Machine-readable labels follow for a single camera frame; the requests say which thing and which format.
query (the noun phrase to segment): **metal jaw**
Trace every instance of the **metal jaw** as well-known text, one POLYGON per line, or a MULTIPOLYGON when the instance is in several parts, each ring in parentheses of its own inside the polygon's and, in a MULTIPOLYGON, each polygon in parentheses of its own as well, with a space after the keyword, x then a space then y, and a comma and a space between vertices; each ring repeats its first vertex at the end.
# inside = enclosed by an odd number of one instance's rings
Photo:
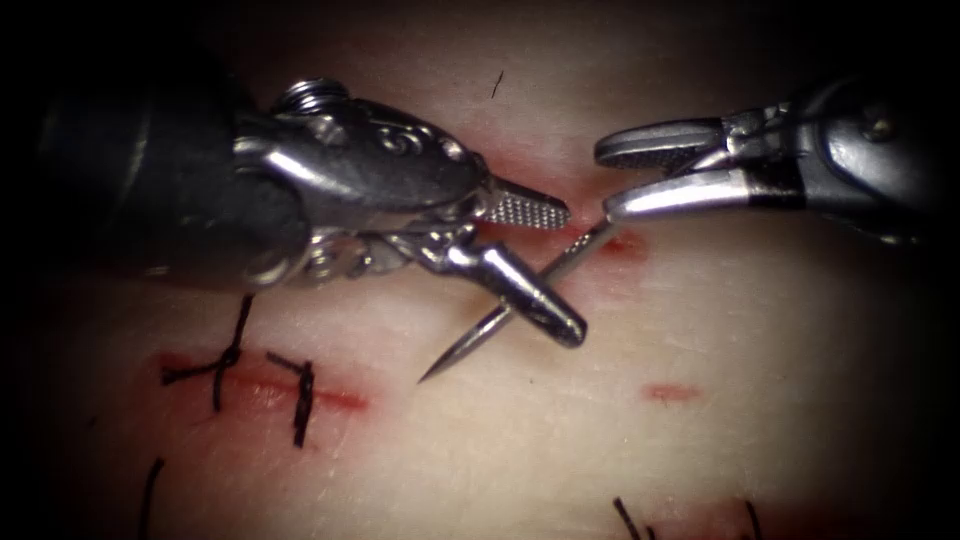
POLYGON ((910 103, 890 98, 848 77, 790 103, 605 137, 595 147, 598 164, 668 171, 661 182, 608 198, 607 217, 805 208, 886 242, 913 243, 943 215, 946 183, 923 122, 910 103))
POLYGON ((316 286, 385 274, 416 261, 480 285, 567 347, 586 322, 504 245, 473 246, 473 220, 552 229, 562 201, 489 172, 483 157, 440 128, 384 105, 351 99, 330 79, 298 83, 273 118, 241 126, 235 153, 300 195, 313 227, 302 271, 316 286))

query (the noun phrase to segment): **blood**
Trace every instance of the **blood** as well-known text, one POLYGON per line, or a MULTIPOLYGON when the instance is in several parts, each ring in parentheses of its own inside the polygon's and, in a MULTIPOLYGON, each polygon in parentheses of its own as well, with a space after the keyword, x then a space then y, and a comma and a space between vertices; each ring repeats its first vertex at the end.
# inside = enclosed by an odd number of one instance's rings
POLYGON ((650 383, 640 388, 640 394, 647 401, 672 401, 686 403, 703 395, 696 386, 673 383, 650 383))
MULTIPOLYGON (((232 383, 243 393, 253 391, 257 395, 280 394, 283 396, 283 401, 289 400, 292 405, 299 394, 298 377, 288 374, 281 368, 271 369, 271 366, 264 362, 265 354, 265 351, 244 351, 237 366, 224 372, 224 382, 232 383)), ((173 369, 187 369, 203 364, 196 355, 175 351, 159 351, 151 357, 150 363, 159 368, 173 369)), ((356 390, 338 388, 337 381, 324 380, 322 367, 315 367, 315 369, 318 375, 312 392, 314 404, 331 411, 349 413, 364 412, 370 407, 368 397, 356 390)))

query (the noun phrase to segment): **red mark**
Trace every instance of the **red mark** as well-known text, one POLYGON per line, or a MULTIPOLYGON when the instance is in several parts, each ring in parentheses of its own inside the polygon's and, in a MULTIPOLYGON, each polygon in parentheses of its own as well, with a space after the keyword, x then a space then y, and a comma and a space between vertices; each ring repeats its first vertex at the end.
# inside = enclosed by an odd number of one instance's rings
POLYGON ((681 403, 698 398, 703 394, 696 386, 670 383, 645 384, 641 389, 641 393, 644 399, 650 401, 677 401, 681 403))
POLYGON ((364 411, 370 402, 355 394, 334 394, 332 392, 314 392, 313 397, 331 408, 364 411))
MULTIPOLYGON (((506 239, 510 245, 519 245, 524 248, 547 248, 552 255, 559 255, 577 238, 587 231, 587 227, 567 226, 556 231, 543 231, 526 227, 513 227, 495 223, 477 223, 477 229, 485 238, 506 239)), ((632 230, 622 230, 617 236, 603 245, 596 252, 600 258, 632 258, 641 262, 647 257, 646 241, 640 233, 632 230)))
MULTIPOLYGON (((217 358, 215 354, 204 356, 211 360, 217 358)), ((172 351, 158 352, 151 359, 158 368, 175 370, 203 365, 203 362, 197 361, 190 355, 172 351)), ((236 385, 239 389, 246 389, 246 391, 258 396, 258 398, 247 400, 245 403, 246 406, 254 406, 258 403, 262 405, 254 408, 268 407, 272 409, 296 401, 299 395, 297 375, 275 364, 268 363, 264 359, 265 354, 262 352, 244 351, 237 365, 227 368, 224 372, 224 384, 236 385), (270 396, 270 398, 259 397, 264 395, 270 396)), ((370 401, 360 394, 338 388, 338 386, 345 384, 341 380, 342 377, 331 376, 327 373, 328 370, 324 370, 323 366, 317 366, 316 363, 314 364, 314 370, 317 372, 317 380, 313 391, 313 399, 319 407, 345 412, 360 412, 367 410, 370 406, 370 401)), ((212 375, 208 378, 199 375, 192 379, 204 379, 209 383, 212 380, 212 375)), ((183 381, 175 382, 173 385, 182 383, 183 381)))

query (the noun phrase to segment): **pale skin surface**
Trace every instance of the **pale skin surface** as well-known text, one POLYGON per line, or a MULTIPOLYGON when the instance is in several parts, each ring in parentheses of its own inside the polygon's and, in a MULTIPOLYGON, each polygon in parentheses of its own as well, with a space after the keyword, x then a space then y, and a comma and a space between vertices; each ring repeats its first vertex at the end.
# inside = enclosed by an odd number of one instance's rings
MULTIPOLYGON (((638 178, 593 166, 597 138, 772 103, 823 69, 787 45, 788 28, 745 32, 775 11, 357 7, 334 24, 298 9, 228 17, 204 39, 262 103, 334 76, 566 198, 580 228, 638 178)), ((409 267, 258 296, 244 348, 261 356, 248 365, 276 350, 371 394, 357 418, 315 411, 304 450, 290 444, 292 401, 245 408, 264 398, 227 382, 214 415, 209 376, 159 385, 158 351, 201 363, 229 343, 237 295, 57 289, 54 305, 71 307, 17 349, 45 359, 21 364, 32 390, 19 405, 44 411, 50 482, 97 535, 134 536, 157 456, 154 538, 628 538, 616 496, 638 524, 659 524, 657 538, 752 534, 742 500, 768 517, 767 538, 920 527, 907 505, 926 493, 945 378, 933 373, 949 358, 924 264, 806 215, 654 223, 632 238, 632 256, 560 287, 590 322, 582 348, 515 322, 419 386, 492 306, 474 286, 409 267), (44 384, 67 405, 47 411, 44 384), (650 398, 658 384, 692 395, 650 398), (834 520, 844 525, 810 525, 834 520)), ((541 266, 568 241, 514 247, 541 266)))

